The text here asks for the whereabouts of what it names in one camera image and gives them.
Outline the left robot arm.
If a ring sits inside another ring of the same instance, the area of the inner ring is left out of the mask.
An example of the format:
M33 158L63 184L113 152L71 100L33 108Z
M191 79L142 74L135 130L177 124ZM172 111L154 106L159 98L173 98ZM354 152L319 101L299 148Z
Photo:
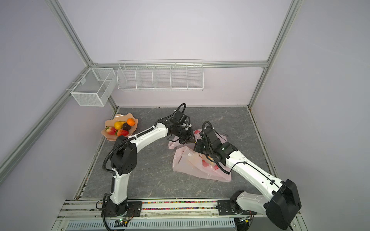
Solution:
M171 142L187 144L195 141L191 119L185 115L186 104L182 103L175 111L158 119L150 128L129 137L118 138L105 157L102 169L112 175L111 192L104 195L103 209L125 209L127 187L131 172L137 166L137 154L153 142L176 137Z

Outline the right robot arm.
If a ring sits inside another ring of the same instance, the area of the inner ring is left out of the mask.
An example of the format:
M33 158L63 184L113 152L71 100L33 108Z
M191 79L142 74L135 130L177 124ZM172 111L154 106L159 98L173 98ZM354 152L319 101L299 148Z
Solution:
M264 214L278 228L291 229L291 222L302 207L296 184L289 179L283 181L267 173L243 155L236 146L221 142L217 135L211 122L205 121L194 150L205 155L224 174L237 172L261 193L257 196L243 190L236 191L229 199L229 211L234 214L245 211Z

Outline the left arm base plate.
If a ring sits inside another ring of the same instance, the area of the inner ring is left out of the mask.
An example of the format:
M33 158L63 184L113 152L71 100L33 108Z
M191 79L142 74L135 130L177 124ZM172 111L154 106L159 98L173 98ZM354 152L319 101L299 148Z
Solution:
M142 205L142 201L124 201L117 205L109 200L105 202L105 205L102 208L102 216L106 218L139 217Z

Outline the pink plastic bag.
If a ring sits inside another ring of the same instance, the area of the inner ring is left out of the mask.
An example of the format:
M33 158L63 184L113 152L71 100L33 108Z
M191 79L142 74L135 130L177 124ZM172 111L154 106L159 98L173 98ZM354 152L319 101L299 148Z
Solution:
M220 182L232 181L232 175L226 174L205 155L194 151L193 143L181 144L178 137L168 143L169 149L174 149L172 169L174 172L185 173L197 178Z

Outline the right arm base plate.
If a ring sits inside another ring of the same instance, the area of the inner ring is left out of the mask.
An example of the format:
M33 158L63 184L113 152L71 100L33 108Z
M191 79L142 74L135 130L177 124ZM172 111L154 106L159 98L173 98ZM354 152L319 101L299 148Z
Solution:
M257 212L243 210L236 202L232 202L230 199L218 200L216 208L221 216L257 215Z

